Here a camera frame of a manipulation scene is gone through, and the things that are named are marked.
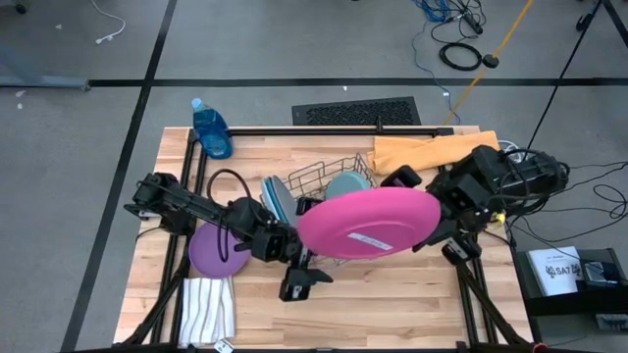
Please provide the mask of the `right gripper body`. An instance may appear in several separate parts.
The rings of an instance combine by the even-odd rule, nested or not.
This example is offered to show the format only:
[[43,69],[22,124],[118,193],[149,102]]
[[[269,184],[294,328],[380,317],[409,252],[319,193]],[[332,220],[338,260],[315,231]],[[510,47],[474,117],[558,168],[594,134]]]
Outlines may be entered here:
[[426,191],[440,203],[438,231],[480,231],[486,227],[487,190],[471,175],[444,171]]

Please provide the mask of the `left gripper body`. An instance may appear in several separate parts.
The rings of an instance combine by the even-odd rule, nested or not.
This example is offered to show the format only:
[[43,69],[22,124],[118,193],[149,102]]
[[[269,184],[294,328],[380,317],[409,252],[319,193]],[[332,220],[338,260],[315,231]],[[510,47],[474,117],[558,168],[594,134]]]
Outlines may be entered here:
[[303,249],[296,228],[288,224],[265,224],[253,232],[251,255],[263,262],[298,261]]

